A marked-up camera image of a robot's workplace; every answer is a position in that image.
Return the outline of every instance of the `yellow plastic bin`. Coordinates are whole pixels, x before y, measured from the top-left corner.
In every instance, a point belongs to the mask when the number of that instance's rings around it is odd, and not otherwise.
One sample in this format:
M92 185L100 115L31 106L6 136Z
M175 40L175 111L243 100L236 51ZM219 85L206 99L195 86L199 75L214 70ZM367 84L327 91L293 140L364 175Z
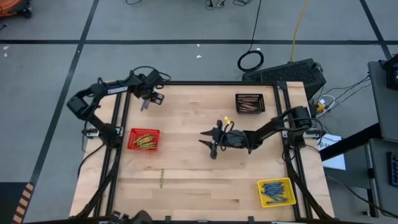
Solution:
M285 202L281 203L267 203L270 201L274 201L274 199L266 196L263 194L264 189L262 186L264 184L271 184L271 183L278 183L281 182L282 186L284 188L284 193L283 195L279 195L281 197L287 198ZM277 207L277 206L284 206L284 205L294 205L296 204L296 198L294 197L293 193L293 188L292 188L292 183L290 182L289 178L279 178L279 179L269 179L269 180L259 180L257 182L257 186L259 189L259 195L260 195L260 200L261 200L261 205L264 208L271 208L271 207Z

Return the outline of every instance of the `wooden table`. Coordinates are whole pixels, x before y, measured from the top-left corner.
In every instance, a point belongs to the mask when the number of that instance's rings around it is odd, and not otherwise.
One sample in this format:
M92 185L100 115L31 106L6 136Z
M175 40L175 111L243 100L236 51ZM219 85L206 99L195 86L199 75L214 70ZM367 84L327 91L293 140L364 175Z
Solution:
M307 106L302 83L288 83L288 88L292 107ZM272 86L166 85L159 92L165 95L163 104L149 105L143 112L140 112L142 100L135 97L130 100L113 210L134 216L144 209L154 220L164 220L167 215L172 220L246 221L248 216L253 216L255 221L294 220L292 206L262 208L256 185L258 180L287 177L281 158L280 134L266 139L251 155L242 149L219 150L217 160L211 159L209 148L198 142L198 139L210 141L211 137L199 133L210 130L217 119L223 120L225 116L240 130L256 130L277 116ZM266 112L238 115L235 93L262 93ZM114 96L103 98L101 108L96 110L104 122L111 121L114 100ZM283 94L280 100L285 110ZM131 128L159 129L158 151L127 149ZM317 147L315 140L306 142ZM99 139L89 140L86 154L99 145ZM104 151L83 165L70 215L76 215L98 188ZM334 216L319 153L303 148L301 155L309 191L324 210ZM164 169L162 189L159 186L161 169ZM297 197L301 216L305 217L299 188ZM107 198L108 192L105 192L101 214Z

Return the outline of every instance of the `red basket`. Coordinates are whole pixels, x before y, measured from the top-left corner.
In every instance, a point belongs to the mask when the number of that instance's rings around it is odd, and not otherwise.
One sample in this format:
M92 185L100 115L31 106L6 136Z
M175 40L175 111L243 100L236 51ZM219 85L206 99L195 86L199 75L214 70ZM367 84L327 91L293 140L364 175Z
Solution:
M156 151L157 147L158 147L158 143L159 143L159 138L160 138L160 131L156 130L156 129L132 128L130 131L129 143L127 145L127 148L132 149L132 150L140 150L141 151L142 149L140 149L137 144L134 144L134 142L136 141L136 139L139 139L141 136L143 136L145 134L150 134L150 135L154 136L154 140L152 140L151 142L156 143L156 148L155 149L146 149L143 151Z

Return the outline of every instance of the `gray floor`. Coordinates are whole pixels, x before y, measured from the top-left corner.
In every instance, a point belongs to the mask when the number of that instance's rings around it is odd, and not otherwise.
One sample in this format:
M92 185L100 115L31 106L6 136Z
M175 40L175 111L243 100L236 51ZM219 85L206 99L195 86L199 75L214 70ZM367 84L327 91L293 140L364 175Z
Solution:
M0 40L79 40L93 0L35 0L33 18L2 20L9 26ZM99 0L88 40L250 39L257 0L238 7L227 0L223 9L205 10L205 1ZM264 0L256 39L291 40L304 0ZM368 0L385 40L398 40L396 0ZM377 40L359 0L309 0L298 40ZM0 44L0 181L29 181L42 148L77 45ZM248 45L84 45L67 99L97 77L125 78L130 69L151 65L174 80L240 80L236 61ZM254 45L265 55L263 68L286 63L290 45ZM391 53L398 46L388 46ZM367 75L367 62L385 59L379 45L297 45L295 60L320 62L332 87L348 86ZM246 66L255 64L248 58ZM362 90L321 118L333 134L347 137L377 121L370 88ZM63 107L28 209L26 222L66 218L83 153L83 123ZM346 221L386 223L362 216L367 205L340 186L329 183L333 208ZM363 189L356 189L366 196Z

